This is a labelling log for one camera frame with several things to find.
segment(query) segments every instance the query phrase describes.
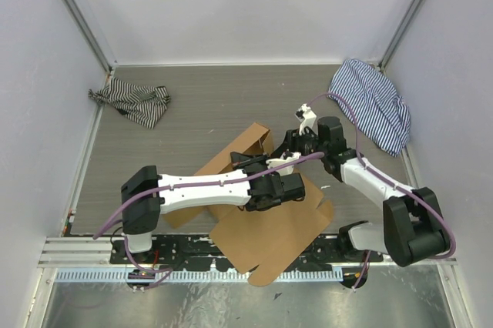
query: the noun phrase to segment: white wall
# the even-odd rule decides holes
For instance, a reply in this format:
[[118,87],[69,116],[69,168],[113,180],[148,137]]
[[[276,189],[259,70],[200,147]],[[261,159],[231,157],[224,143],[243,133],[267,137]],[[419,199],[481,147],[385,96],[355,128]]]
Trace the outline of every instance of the white wall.
[[128,65],[379,61],[411,0],[85,2]]
[[0,0],[0,320],[27,313],[45,237],[68,204],[104,82],[62,0]]
[[388,74],[411,109],[411,154],[458,238],[473,311],[493,321],[493,1],[427,0]]

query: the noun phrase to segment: flattened cardboard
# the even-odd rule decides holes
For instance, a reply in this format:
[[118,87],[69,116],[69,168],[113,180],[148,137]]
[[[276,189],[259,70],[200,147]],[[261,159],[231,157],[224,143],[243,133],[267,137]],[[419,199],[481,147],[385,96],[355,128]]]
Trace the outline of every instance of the flattened cardboard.
[[[273,149],[270,130],[254,123],[196,175],[231,171],[233,151],[254,155],[271,153]],[[326,201],[319,206],[324,194],[303,174],[302,178],[306,193],[302,202],[285,202],[264,212],[239,211],[231,205],[207,206],[219,220],[210,233],[211,240],[240,273],[257,267],[248,279],[254,286],[273,282],[332,221],[332,203]],[[164,217],[177,227],[203,209],[179,210]]]
[[292,218],[293,231],[275,247],[270,255],[256,268],[248,283],[252,286],[271,284],[286,268],[321,234],[334,217],[331,201],[323,202],[318,209],[297,212]]

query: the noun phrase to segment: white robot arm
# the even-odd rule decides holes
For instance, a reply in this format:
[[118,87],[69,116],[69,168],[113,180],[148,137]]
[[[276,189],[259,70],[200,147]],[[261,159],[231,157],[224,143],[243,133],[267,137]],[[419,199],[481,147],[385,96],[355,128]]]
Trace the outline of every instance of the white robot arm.
[[[450,248],[450,238],[441,224],[412,198],[422,199],[441,216],[436,196],[430,189],[413,189],[396,182],[358,156],[354,149],[347,147],[338,118],[318,119],[316,134],[312,128],[317,116],[309,107],[303,105],[296,116],[300,128],[288,130],[283,143],[270,158],[232,152],[232,162],[235,162],[232,172],[180,177],[158,175],[155,166],[139,170],[122,187],[123,202],[147,189],[163,190],[142,197],[123,210],[123,232],[130,252],[144,253],[151,249],[152,231],[162,213],[217,203],[244,206],[246,211],[264,211],[282,202],[302,199],[305,196],[303,180],[300,174],[292,173],[293,166],[288,165],[299,162],[301,156],[317,156],[326,172],[362,192],[383,214],[379,224],[363,220],[340,228],[337,241],[343,255],[371,250],[386,253],[396,264],[407,266]],[[263,175],[278,166],[279,170]]]

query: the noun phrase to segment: black and white striped cloth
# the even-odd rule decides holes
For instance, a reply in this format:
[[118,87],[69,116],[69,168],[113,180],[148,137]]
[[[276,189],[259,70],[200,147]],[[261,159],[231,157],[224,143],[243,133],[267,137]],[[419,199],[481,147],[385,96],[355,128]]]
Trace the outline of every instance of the black and white striped cloth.
[[[337,70],[329,92],[345,99],[356,115],[358,128],[378,147],[397,156],[409,140],[409,108],[392,82],[366,62],[346,60]],[[345,116],[347,107],[333,98]]]
[[108,85],[98,92],[90,89],[89,98],[99,104],[110,104],[126,118],[149,129],[153,129],[161,119],[170,101],[164,85],[133,85],[118,78],[112,78]]

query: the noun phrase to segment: purple cable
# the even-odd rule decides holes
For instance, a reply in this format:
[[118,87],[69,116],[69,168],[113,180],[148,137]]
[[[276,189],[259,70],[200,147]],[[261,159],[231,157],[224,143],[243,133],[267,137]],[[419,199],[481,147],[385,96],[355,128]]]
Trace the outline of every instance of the purple cable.
[[419,197],[417,197],[412,192],[407,191],[406,189],[404,189],[404,188],[402,188],[400,186],[397,186],[396,183],[394,183],[391,180],[387,179],[385,176],[382,176],[379,172],[377,172],[376,170],[374,170],[371,166],[367,165],[367,163],[363,160],[363,158],[361,157],[361,154],[360,154],[360,147],[359,147],[359,141],[358,141],[359,128],[357,127],[356,115],[354,114],[353,109],[349,106],[349,104],[347,103],[347,101],[345,99],[343,99],[340,95],[337,95],[337,94],[331,93],[331,92],[326,92],[326,93],[324,93],[322,95],[318,95],[317,97],[315,97],[314,99],[312,99],[310,102],[307,103],[307,106],[311,106],[315,101],[317,101],[318,99],[320,99],[322,97],[325,97],[325,96],[334,97],[335,99],[338,99],[343,104],[345,104],[345,106],[347,108],[347,111],[349,112],[349,115],[353,119],[353,124],[354,124],[354,128],[355,128],[355,131],[356,131],[355,151],[356,151],[356,155],[357,155],[357,158],[358,158],[360,164],[366,170],[368,170],[369,172],[371,172],[374,176],[376,176],[377,178],[379,178],[379,180],[381,180],[384,183],[387,183],[391,187],[394,187],[397,191],[399,191],[399,192],[401,192],[401,193],[403,193],[405,195],[408,195],[414,201],[416,201],[421,206],[423,206],[440,223],[440,225],[443,227],[443,229],[445,230],[445,232],[447,232],[448,237],[450,238],[450,249],[446,253],[443,253],[441,255],[432,256],[431,259],[446,259],[448,257],[453,256],[454,253],[455,253],[455,250],[457,248],[457,244],[455,242],[454,233],[452,232],[452,229],[450,228],[450,226],[445,222],[444,218],[442,218],[440,216],[440,214],[438,214],[425,201],[423,201],[422,199],[420,199]]
[[371,251],[367,251],[367,257],[364,258],[364,263],[363,263],[363,268],[361,268],[360,276],[356,279],[356,282],[354,285],[351,287],[354,292],[356,292],[356,288],[360,285],[361,278],[363,278],[363,275],[367,272],[368,270],[368,262],[370,261],[370,254]]
[[164,268],[164,269],[154,270],[154,269],[147,269],[147,268],[144,268],[143,266],[140,266],[135,261],[135,259],[132,256],[132,253],[130,252],[130,249],[129,249],[129,239],[126,236],[123,237],[123,244],[125,245],[126,257],[128,257],[129,260],[130,260],[130,262],[134,265],[134,267],[137,268],[138,270],[140,270],[141,272],[146,272],[146,273],[149,273],[149,274],[157,274],[157,273],[164,273],[164,272],[166,272],[166,274],[161,279],[155,281],[154,283],[149,284],[148,286],[145,286],[144,287],[145,290],[150,290],[151,288],[157,287],[163,280],[165,280],[166,278],[168,278],[169,275],[171,274],[171,272],[173,271],[173,269],[171,269],[171,268]]
[[[307,160],[321,159],[322,157],[324,157],[324,154],[322,152],[314,152],[314,153],[311,153],[310,155],[307,155],[307,156],[301,156],[299,159],[294,160],[292,162],[286,162],[285,164],[276,166],[275,168],[264,170],[263,172],[258,172],[257,174],[253,174],[252,176],[248,176],[246,178],[225,180],[223,184],[236,184],[236,183],[246,182],[248,180],[260,178],[261,176],[266,176],[268,174],[271,174],[272,172],[276,172],[277,170],[287,168],[288,166],[293,166],[293,165],[305,162]],[[217,180],[217,181],[213,181],[213,182],[180,183],[180,184],[176,184],[173,188],[207,187],[207,186],[220,186],[220,185],[221,185],[221,182]],[[156,188],[147,189],[146,191],[143,191],[141,193],[137,193],[135,196],[131,197],[130,199],[127,199],[108,218],[108,220],[105,221],[105,223],[102,225],[101,229],[98,230],[98,232],[96,232],[94,234],[94,236],[92,236],[92,238],[98,239],[100,236],[102,236],[102,234],[104,232],[106,232],[109,228],[114,226],[117,223],[116,217],[120,213],[122,213],[123,210],[125,210],[127,207],[132,205],[136,200],[141,199],[142,197],[145,197],[148,195],[152,195],[153,193],[156,193],[156,192],[166,191],[170,188],[171,188],[170,186],[163,186],[163,187],[156,187]]]

